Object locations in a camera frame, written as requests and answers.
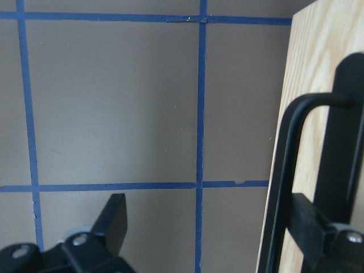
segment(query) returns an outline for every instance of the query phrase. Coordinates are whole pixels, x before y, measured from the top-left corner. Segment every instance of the wooden cabinet door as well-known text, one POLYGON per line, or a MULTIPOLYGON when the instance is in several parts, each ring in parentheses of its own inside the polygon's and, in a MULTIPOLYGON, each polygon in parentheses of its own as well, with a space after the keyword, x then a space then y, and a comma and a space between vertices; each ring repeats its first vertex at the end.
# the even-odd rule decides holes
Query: wooden cabinet door
MULTIPOLYGON (((354 52, 364 52, 364 0, 318 0, 295 14, 277 133, 287 106, 305 93, 330 92, 337 65, 354 52)), ((315 193, 327 113, 327 107, 312 111, 301 135, 293 192, 304 193, 311 201, 315 193)), ((351 224, 361 230, 364 230, 363 173, 364 167, 351 219, 351 224)), ((300 272, 302 258, 300 250, 286 232, 279 272, 300 272)))

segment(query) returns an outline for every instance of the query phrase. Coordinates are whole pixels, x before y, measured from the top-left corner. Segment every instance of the gray floor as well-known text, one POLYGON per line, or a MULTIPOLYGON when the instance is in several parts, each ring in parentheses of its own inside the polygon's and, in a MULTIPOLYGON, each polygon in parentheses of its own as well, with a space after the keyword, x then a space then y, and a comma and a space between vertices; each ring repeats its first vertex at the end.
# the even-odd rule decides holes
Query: gray floor
MULTIPOLYGON (((290 18, 310 2, 209 0, 207 12, 290 18)), ((200 12, 196 0, 24 3, 26 12, 200 12)), ((196 142, 203 24, 27 19, 35 162, 17 17, 3 13, 15 10, 15 0, 0 2, 0 248, 36 241, 34 201, 46 250, 69 229, 91 225, 110 194, 125 192, 129 229, 121 255, 138 272, 195 272, 201 195, 182 184, 201 182, 196 142), (34 173, 31 179, 34 163, 36 181, 46 189, 40 193, 34 173), (109 191, 115 183, 145 184, 109 191), (154 183, 172 189, 147 186, 154 183), (89 184, 105 187, 92 191, 89 184), (75 185, 82 191, 69 190, 75 185)), ((267 188, 234 183, 268 180, 288 38, 289 26, 277 23, 207 24, 203 181, 215 186, 203 189, 196 273, 254 272, 267 188)))

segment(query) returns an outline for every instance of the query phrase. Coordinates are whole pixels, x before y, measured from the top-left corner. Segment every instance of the wood grain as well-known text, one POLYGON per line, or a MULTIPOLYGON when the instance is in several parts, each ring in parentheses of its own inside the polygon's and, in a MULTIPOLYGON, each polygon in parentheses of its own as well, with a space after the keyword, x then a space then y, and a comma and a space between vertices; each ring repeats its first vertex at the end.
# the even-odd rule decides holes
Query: wood grain
MULTIPOLYGON (((287 106, 305 93, 330 92, 336 66, 354 52, 364 52, 363 0, 318 0, 295 14, 289 39, 277 133, 287 106)), ((311 112, 301 136, 293 192, 302 192, 311 201, 315 194, 327 113, 327 107, 311 112)), ((363 180, 364 168, 351 222, 362 230, 363 180)), ((300 272, 302 254, 287 234, 286 232, 279 272, 300 272)))

